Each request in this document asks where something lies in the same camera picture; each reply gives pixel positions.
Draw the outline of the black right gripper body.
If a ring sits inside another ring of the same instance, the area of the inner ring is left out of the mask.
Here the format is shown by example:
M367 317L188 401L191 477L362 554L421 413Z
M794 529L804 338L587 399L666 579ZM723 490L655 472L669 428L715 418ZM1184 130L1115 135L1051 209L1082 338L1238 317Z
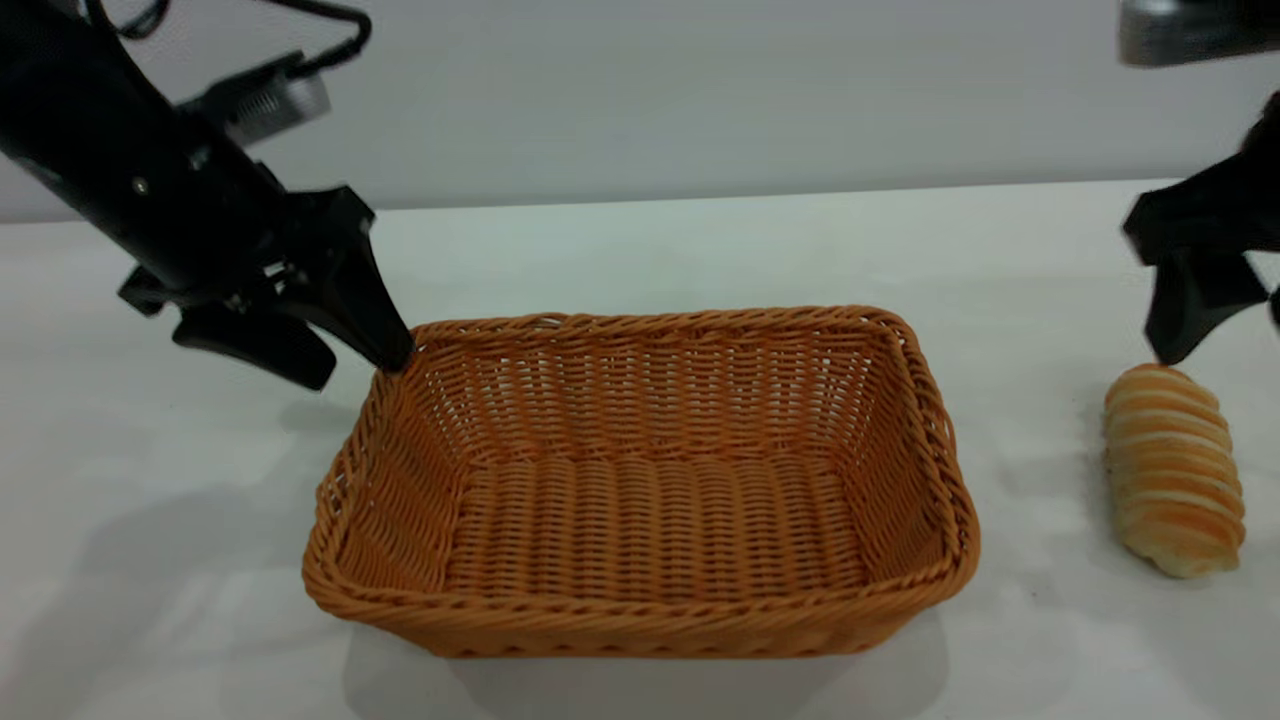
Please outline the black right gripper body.
M1123 233L1146 265L1175 252L1279 250L1279 95L1230 158L1142 193Z

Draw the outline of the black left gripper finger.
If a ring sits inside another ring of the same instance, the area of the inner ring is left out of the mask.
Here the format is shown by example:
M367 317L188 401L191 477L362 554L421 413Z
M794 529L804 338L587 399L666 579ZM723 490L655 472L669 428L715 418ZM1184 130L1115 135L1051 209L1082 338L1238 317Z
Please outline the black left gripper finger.
M298 265L298 316L387 373L404 370L416 348L369 238L328 249Z
M172 340L183 348L232 357L283 380L320 391L337 368L329 346L305 322L224 306L188 307Z

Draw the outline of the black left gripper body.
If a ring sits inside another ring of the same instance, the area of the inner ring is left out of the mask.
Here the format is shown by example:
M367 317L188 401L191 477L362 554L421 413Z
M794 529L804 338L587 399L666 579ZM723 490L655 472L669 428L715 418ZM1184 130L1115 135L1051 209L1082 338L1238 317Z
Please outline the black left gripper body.
M143 270L122 296L161 304L284 304L339 315L375 286L374 214L351 188L291 192L198 111L120 86L40 97L40 170Z

